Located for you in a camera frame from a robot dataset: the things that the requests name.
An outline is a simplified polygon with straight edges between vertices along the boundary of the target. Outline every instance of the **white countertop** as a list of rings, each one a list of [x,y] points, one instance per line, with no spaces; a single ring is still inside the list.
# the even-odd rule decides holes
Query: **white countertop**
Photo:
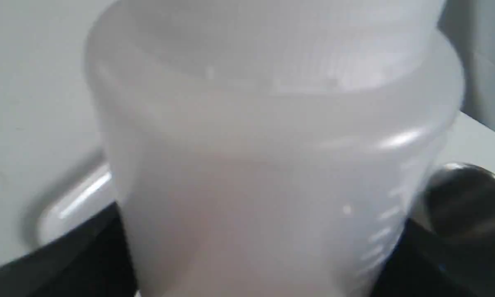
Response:
[[[100,151],[82,48],[113,0],[0,0],[0,264],[30,252],[51,192]],[[439,162],[495,173],[495,133],[460,114]]]

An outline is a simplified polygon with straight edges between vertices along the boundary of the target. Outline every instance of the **white wall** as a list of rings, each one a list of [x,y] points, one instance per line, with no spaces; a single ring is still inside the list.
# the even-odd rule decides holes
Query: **white wall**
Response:
[[[495,0],[449,0],[441,28],[466,67],[464,111],[495,131]]]

